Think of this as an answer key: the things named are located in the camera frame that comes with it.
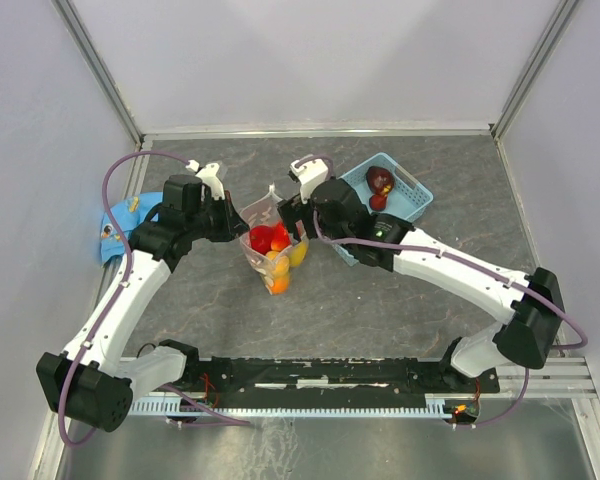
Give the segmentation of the green yellow toy mango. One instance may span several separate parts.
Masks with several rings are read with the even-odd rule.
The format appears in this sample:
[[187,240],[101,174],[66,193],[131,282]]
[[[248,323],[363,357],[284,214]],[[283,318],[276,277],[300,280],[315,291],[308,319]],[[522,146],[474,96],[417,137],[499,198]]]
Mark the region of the green yellow toy mango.
[[292,268],[296,268],[302,264],[304,261],[307,251],[308,251],[309,243],[302,241],[294,245],[288,253],[289,265]]

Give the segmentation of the dark red toy fruit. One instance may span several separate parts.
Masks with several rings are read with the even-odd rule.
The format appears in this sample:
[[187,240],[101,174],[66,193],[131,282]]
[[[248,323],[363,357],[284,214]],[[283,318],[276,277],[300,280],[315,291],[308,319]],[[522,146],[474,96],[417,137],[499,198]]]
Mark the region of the dark red toy fruit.
[[395,178],[386,168],[371,166],[366,171],[366,182],[374,195],[387,196],[394,188]]

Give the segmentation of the red toy wax apple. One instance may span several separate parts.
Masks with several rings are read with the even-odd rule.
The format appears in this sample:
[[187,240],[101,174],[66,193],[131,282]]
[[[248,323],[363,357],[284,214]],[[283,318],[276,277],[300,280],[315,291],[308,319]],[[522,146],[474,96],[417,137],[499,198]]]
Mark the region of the red toy wax apple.
[[291,245],[289,233],[282,222],[278,222],[272,228],[272,231],[273,234],[270,243],[271,251],[281,252]]

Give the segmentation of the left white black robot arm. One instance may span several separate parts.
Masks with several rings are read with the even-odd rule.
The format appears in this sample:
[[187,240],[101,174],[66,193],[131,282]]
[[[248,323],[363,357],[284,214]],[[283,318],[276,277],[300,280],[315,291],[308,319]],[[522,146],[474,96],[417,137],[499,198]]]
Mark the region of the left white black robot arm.
[[112,432],[133,401],[173,383],[189,390],[201,378],[197,348],[175,340],[128,363],[124,348],[155,293],[199,239],[230,242],[245,234],[219,176],[209,169],[173,175],[164,184],[155,212],[130,235],[117,281],[106,291],[82,330],[61,353],[45,353],[36,374],[50,409]]

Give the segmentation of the small yellow toy peach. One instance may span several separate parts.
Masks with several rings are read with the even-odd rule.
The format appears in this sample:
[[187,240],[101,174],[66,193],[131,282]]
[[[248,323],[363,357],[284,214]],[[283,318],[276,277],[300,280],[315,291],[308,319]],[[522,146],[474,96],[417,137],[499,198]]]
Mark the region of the small yellow toy peach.
[[290,269],[290,260],[283,252],[269,251],[266,254],[268,259],[267,273],[272,278],[278,278],[287,275]]

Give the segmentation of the clear dotted zip top bag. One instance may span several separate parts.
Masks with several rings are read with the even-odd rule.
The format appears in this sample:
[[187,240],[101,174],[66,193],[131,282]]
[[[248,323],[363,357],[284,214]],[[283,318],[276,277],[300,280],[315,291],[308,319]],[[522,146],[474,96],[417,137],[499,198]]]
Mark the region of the clear dotted zip top bag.
[[309,241],[302,227],[296,240],[284,226],[277,211],[283,198],[274,184],[259,200],[240,211],[249,226],[240,237],[247,262],[256,271],[271,295],[285,293],[291,284],[291,273],[305,260]]

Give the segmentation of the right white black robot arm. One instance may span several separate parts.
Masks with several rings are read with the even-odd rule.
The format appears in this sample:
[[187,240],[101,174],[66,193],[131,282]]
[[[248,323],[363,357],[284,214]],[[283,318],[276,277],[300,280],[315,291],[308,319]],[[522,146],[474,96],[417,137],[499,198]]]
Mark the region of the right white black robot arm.
[[447,389],[461,391],[485,371],[511,362],[540,370],[554,346],[564,304],[557,276],[479,260],[388,213],[371,213],[341,179],[277,205],[290,234],[343,248],[358,263],[436,285],[488,313],[494,324],[452,343],[438,368]]

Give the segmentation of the small dark red cherry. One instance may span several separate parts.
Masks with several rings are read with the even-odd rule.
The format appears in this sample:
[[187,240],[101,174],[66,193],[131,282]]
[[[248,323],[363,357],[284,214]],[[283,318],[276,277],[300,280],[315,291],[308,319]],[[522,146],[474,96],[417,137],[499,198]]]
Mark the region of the small dark red cherry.
[[373,211],[384,211],[387,207],[388,199],[385,195],[374,194],[369,198],[369,207]]

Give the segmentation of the orange toy tangerine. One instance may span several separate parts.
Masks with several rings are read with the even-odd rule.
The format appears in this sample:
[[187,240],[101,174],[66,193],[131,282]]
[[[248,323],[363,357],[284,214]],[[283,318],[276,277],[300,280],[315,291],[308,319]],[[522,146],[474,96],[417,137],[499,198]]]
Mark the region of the orange toy tangerine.
[[272,295],[283,294],[288,290],[290,280],[291,276],[289,274],[267,279],[267,288]]

